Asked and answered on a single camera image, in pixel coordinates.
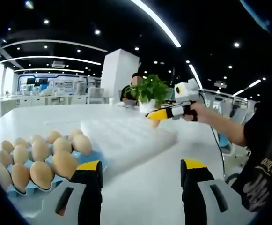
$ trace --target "white pillar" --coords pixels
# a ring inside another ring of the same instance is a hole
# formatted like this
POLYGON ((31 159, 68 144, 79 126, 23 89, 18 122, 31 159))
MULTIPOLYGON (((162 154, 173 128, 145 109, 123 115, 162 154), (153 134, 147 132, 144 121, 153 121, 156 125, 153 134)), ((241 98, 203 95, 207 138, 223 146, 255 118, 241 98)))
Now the white pillar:
POLYGON ((119 91, 131 83, 132 75, 138 71, 139 57, 118 49, 105 56, 101 88, 105 97, 119 100, 119 91))

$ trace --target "ceiling light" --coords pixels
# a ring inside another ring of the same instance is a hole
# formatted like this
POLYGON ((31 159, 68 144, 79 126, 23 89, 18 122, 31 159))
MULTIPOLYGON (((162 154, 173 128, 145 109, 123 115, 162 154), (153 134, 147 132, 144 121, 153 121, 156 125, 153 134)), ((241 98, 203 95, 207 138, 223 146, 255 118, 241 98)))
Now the ceiling light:
POLYGON ((241 94, 243 92, 244 92, 244 90, 239 90, 238 92, 236 92, 235 94, 233 94, 233 96, 237 96, 238 94, 241 94))
POLYGON ((25 7, 28 9, 34 9, 34 5, 32 1, 25 1, 25 7))
POLYGON ((75 73, 84 73, 82 70, 74 70, 74 69, 56 69, 56 68, 35 68, 35 69, 18 69, 14 70, 14 72, 22 72, 22 71, 35 71, 35 70, 41 70, 41 71, 65 71, 65 72, 75 72, 75 73))
POLYGON ((140 0, 131 0, 131 1, 134 4, 136 4, 138 7, 140 7, 144 12, 146 12, 163 29, 163 31, 168 35, 168 37, 172 40, 172 42, 175 44, 176 47, 178 47, 178 48, 181 47, 181 44, 178 42, 177 38, 174 36, 174 34, 171 32, 171 30, 159 18, 159 16, 154 13, 153 10, 151 10, 147 5, 145 5, 140 0))
POLYGON ((240 43, 239 42, 234 42, 234 47, 236 47, 236 48, 240 47, 240 43))
POLYGON ((255 82, 253 82, 252 84, 250 84, 248 87, 252 88, 253 86, 257 85, 260 82, 261 82, 261 80, 257 80, 255 82))
POLYGON ((192 64, 190 64, 189 67, 190 67, 190 70, 192 71, 192 73, 193 73, 193 75, 194 75, 194 77, 196 79, 196 82, 198 83, 199 88, 202 89, 202 85, 201 85, 200 79, 199 79, 199 77, 198 77, 198 75, 197 75, 197 73, 195 71, 194 66, 192 64))
POLYGON ((4 62, 9 62, 9 61, 13 61, 13 60, 23 60, 23 59, 60 59, 60 60, 73 60, 73 61, 78 61, 78 62, 86 62, 86 63, 91 63, 91 64, 95 64, 95 65, 101 65, 101 63, 99 62, 92 62, 89 60, 80 60, 80 59, 75 59, 75 58, 69 58, 69 57, 61 57, 61 56, 22 56, 22 57, 16 57, 16 58, 11 58, 11 59, 7 59, 7 60, 2 60, 0 61, 0 63, 4 63, 4 62))

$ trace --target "ceiling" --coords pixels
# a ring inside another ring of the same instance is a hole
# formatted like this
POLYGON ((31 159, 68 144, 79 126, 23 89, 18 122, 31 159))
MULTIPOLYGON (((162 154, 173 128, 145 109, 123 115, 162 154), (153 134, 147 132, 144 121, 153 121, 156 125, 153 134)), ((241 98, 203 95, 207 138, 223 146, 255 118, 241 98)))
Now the ceiling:
MULTIPOLYGON (((65 69, 100 77, 105 55, 122 48, 140 57, 140 72, 158 74, 169 84, 172 81, 172 85, 193 77, 187 60, 195 67, 204 88, 218 90, 214 82, 223 81, 227 87, 221 91, 229 94, 263 77, 272 77, 272 40, 238 0, 190 0, 183 4, 178 0, 143 2, 166 23, 181 44, 180 48, 130 0, 35 0, 33 9, 23 5, 21 13, 10 22, 11 30, 0 42, 0 61, 22 56, 89 60, 101 65, 61 61, 68 65, 65 69), (105 51, 47 41, 8 46, 35 39, 70 41, 105 51)), ((14 70, 51 68, 54 60, 57 59, 24 59, 5 64, 14 70)), ((239 96, 258 100, 257 94, 263 92, 265 82, 262 80, 239 96)))

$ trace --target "egg carton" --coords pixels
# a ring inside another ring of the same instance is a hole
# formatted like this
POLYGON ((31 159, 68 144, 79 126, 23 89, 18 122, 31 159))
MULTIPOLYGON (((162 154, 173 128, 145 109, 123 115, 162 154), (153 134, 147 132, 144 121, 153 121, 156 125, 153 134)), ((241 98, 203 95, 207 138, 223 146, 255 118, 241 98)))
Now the egg carton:
MULTIPOLYGON (((102 162, 103 165, 103 170, 106 169, 107 167, 107 161, 103 155, 103 153, 101 152, 99 146, 95 143, 95 142, 91 142, 92 144, 92 153, 89 156, 85 156, 82 153, 74 150, 71 153, 72 156, 74 156, 77 161, 78 161, 78 165, 81 165, 83 163, 86 162, 92 162, 92 161, 96 161, 96 160, 100 160, 102 162)), ((52 168, 52 155, 53 155, 53 149, 52 149, 52 144, 47 143, 49 150, 50 150, 50 155, 46 158, 45 162, 52 168)), ((27 148, 28 152, 29 152, 29 159, 24 163, 24 166, 29 168, 32 166, 33 164, 33 158, 32 158, 32 147, 30 144, 30 147, 27 148)), ((7 167, 7 170, 10 172, 12 172, 13 169, 13 165, 9 165, 7 167)), ((51 187, 50 189, 42 189, 40 188, 38 185, 36 185, 32 180, 30 180, 25 188, 26 193, 21 193, 20 191, 18 191, 13 185, 10 185, 7 188, 7 194, 9 197, 19 197, 19 196, 32 196, 34 195, 35 192, 51 192, 56 186, 58 186, 60 183, 62 183, 64 180, 67 180, 67 178, 64 177, 60 177, 56 174, 54 174, 54 178, 51 182, 51 187)))

